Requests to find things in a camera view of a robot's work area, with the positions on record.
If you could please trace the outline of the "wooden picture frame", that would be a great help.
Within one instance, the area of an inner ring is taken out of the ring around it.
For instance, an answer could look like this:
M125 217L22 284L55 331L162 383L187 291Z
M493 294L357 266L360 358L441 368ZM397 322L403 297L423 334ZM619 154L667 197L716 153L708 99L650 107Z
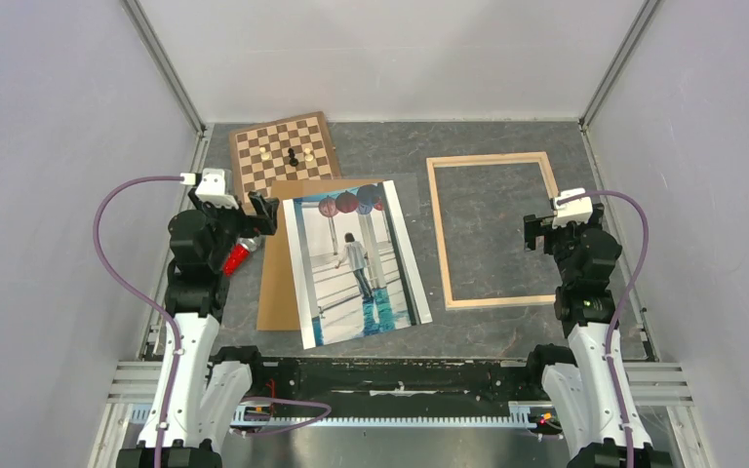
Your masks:
M438 250L439 268L443 286L444 305L447 310L454 311L503 307L530 307L539 305L552 305L555 301L555 294L553 293L479 299L455 299L453 297L451 273L446 249L446 238L444 233L443 217L435 170L446 168L516 164L537 164L548 197L552 198L559 194L559 189L550 165L548 154L544 151L506 154L443 156L431 157L426 159L431 209L434 220L435 240Z

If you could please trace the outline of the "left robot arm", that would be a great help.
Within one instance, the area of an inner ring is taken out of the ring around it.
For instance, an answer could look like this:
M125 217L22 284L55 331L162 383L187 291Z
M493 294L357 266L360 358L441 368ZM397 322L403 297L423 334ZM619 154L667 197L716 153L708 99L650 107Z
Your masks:
M151 413L132 448L117 455L119 467L220 467L220 454L242 397L260 395L265 369L256 347L215 350L229 280L224 265L239 239L274 234L276 198L252 191L253 212L229 201L218 207L189 194L193 209L168 225L173 258L164 299L166 345Z

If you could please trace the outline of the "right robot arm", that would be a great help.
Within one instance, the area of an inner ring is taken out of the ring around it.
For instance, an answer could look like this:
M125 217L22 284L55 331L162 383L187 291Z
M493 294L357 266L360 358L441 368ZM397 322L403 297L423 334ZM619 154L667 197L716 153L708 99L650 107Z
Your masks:
M567 345L541 344L529 354L524 382L550 398L571 467L670 467L638 415L620 351L619 312L610 278L622 247L604 230L604 208L567 222L524 217L525 246L553 257L561 283L554 310Z

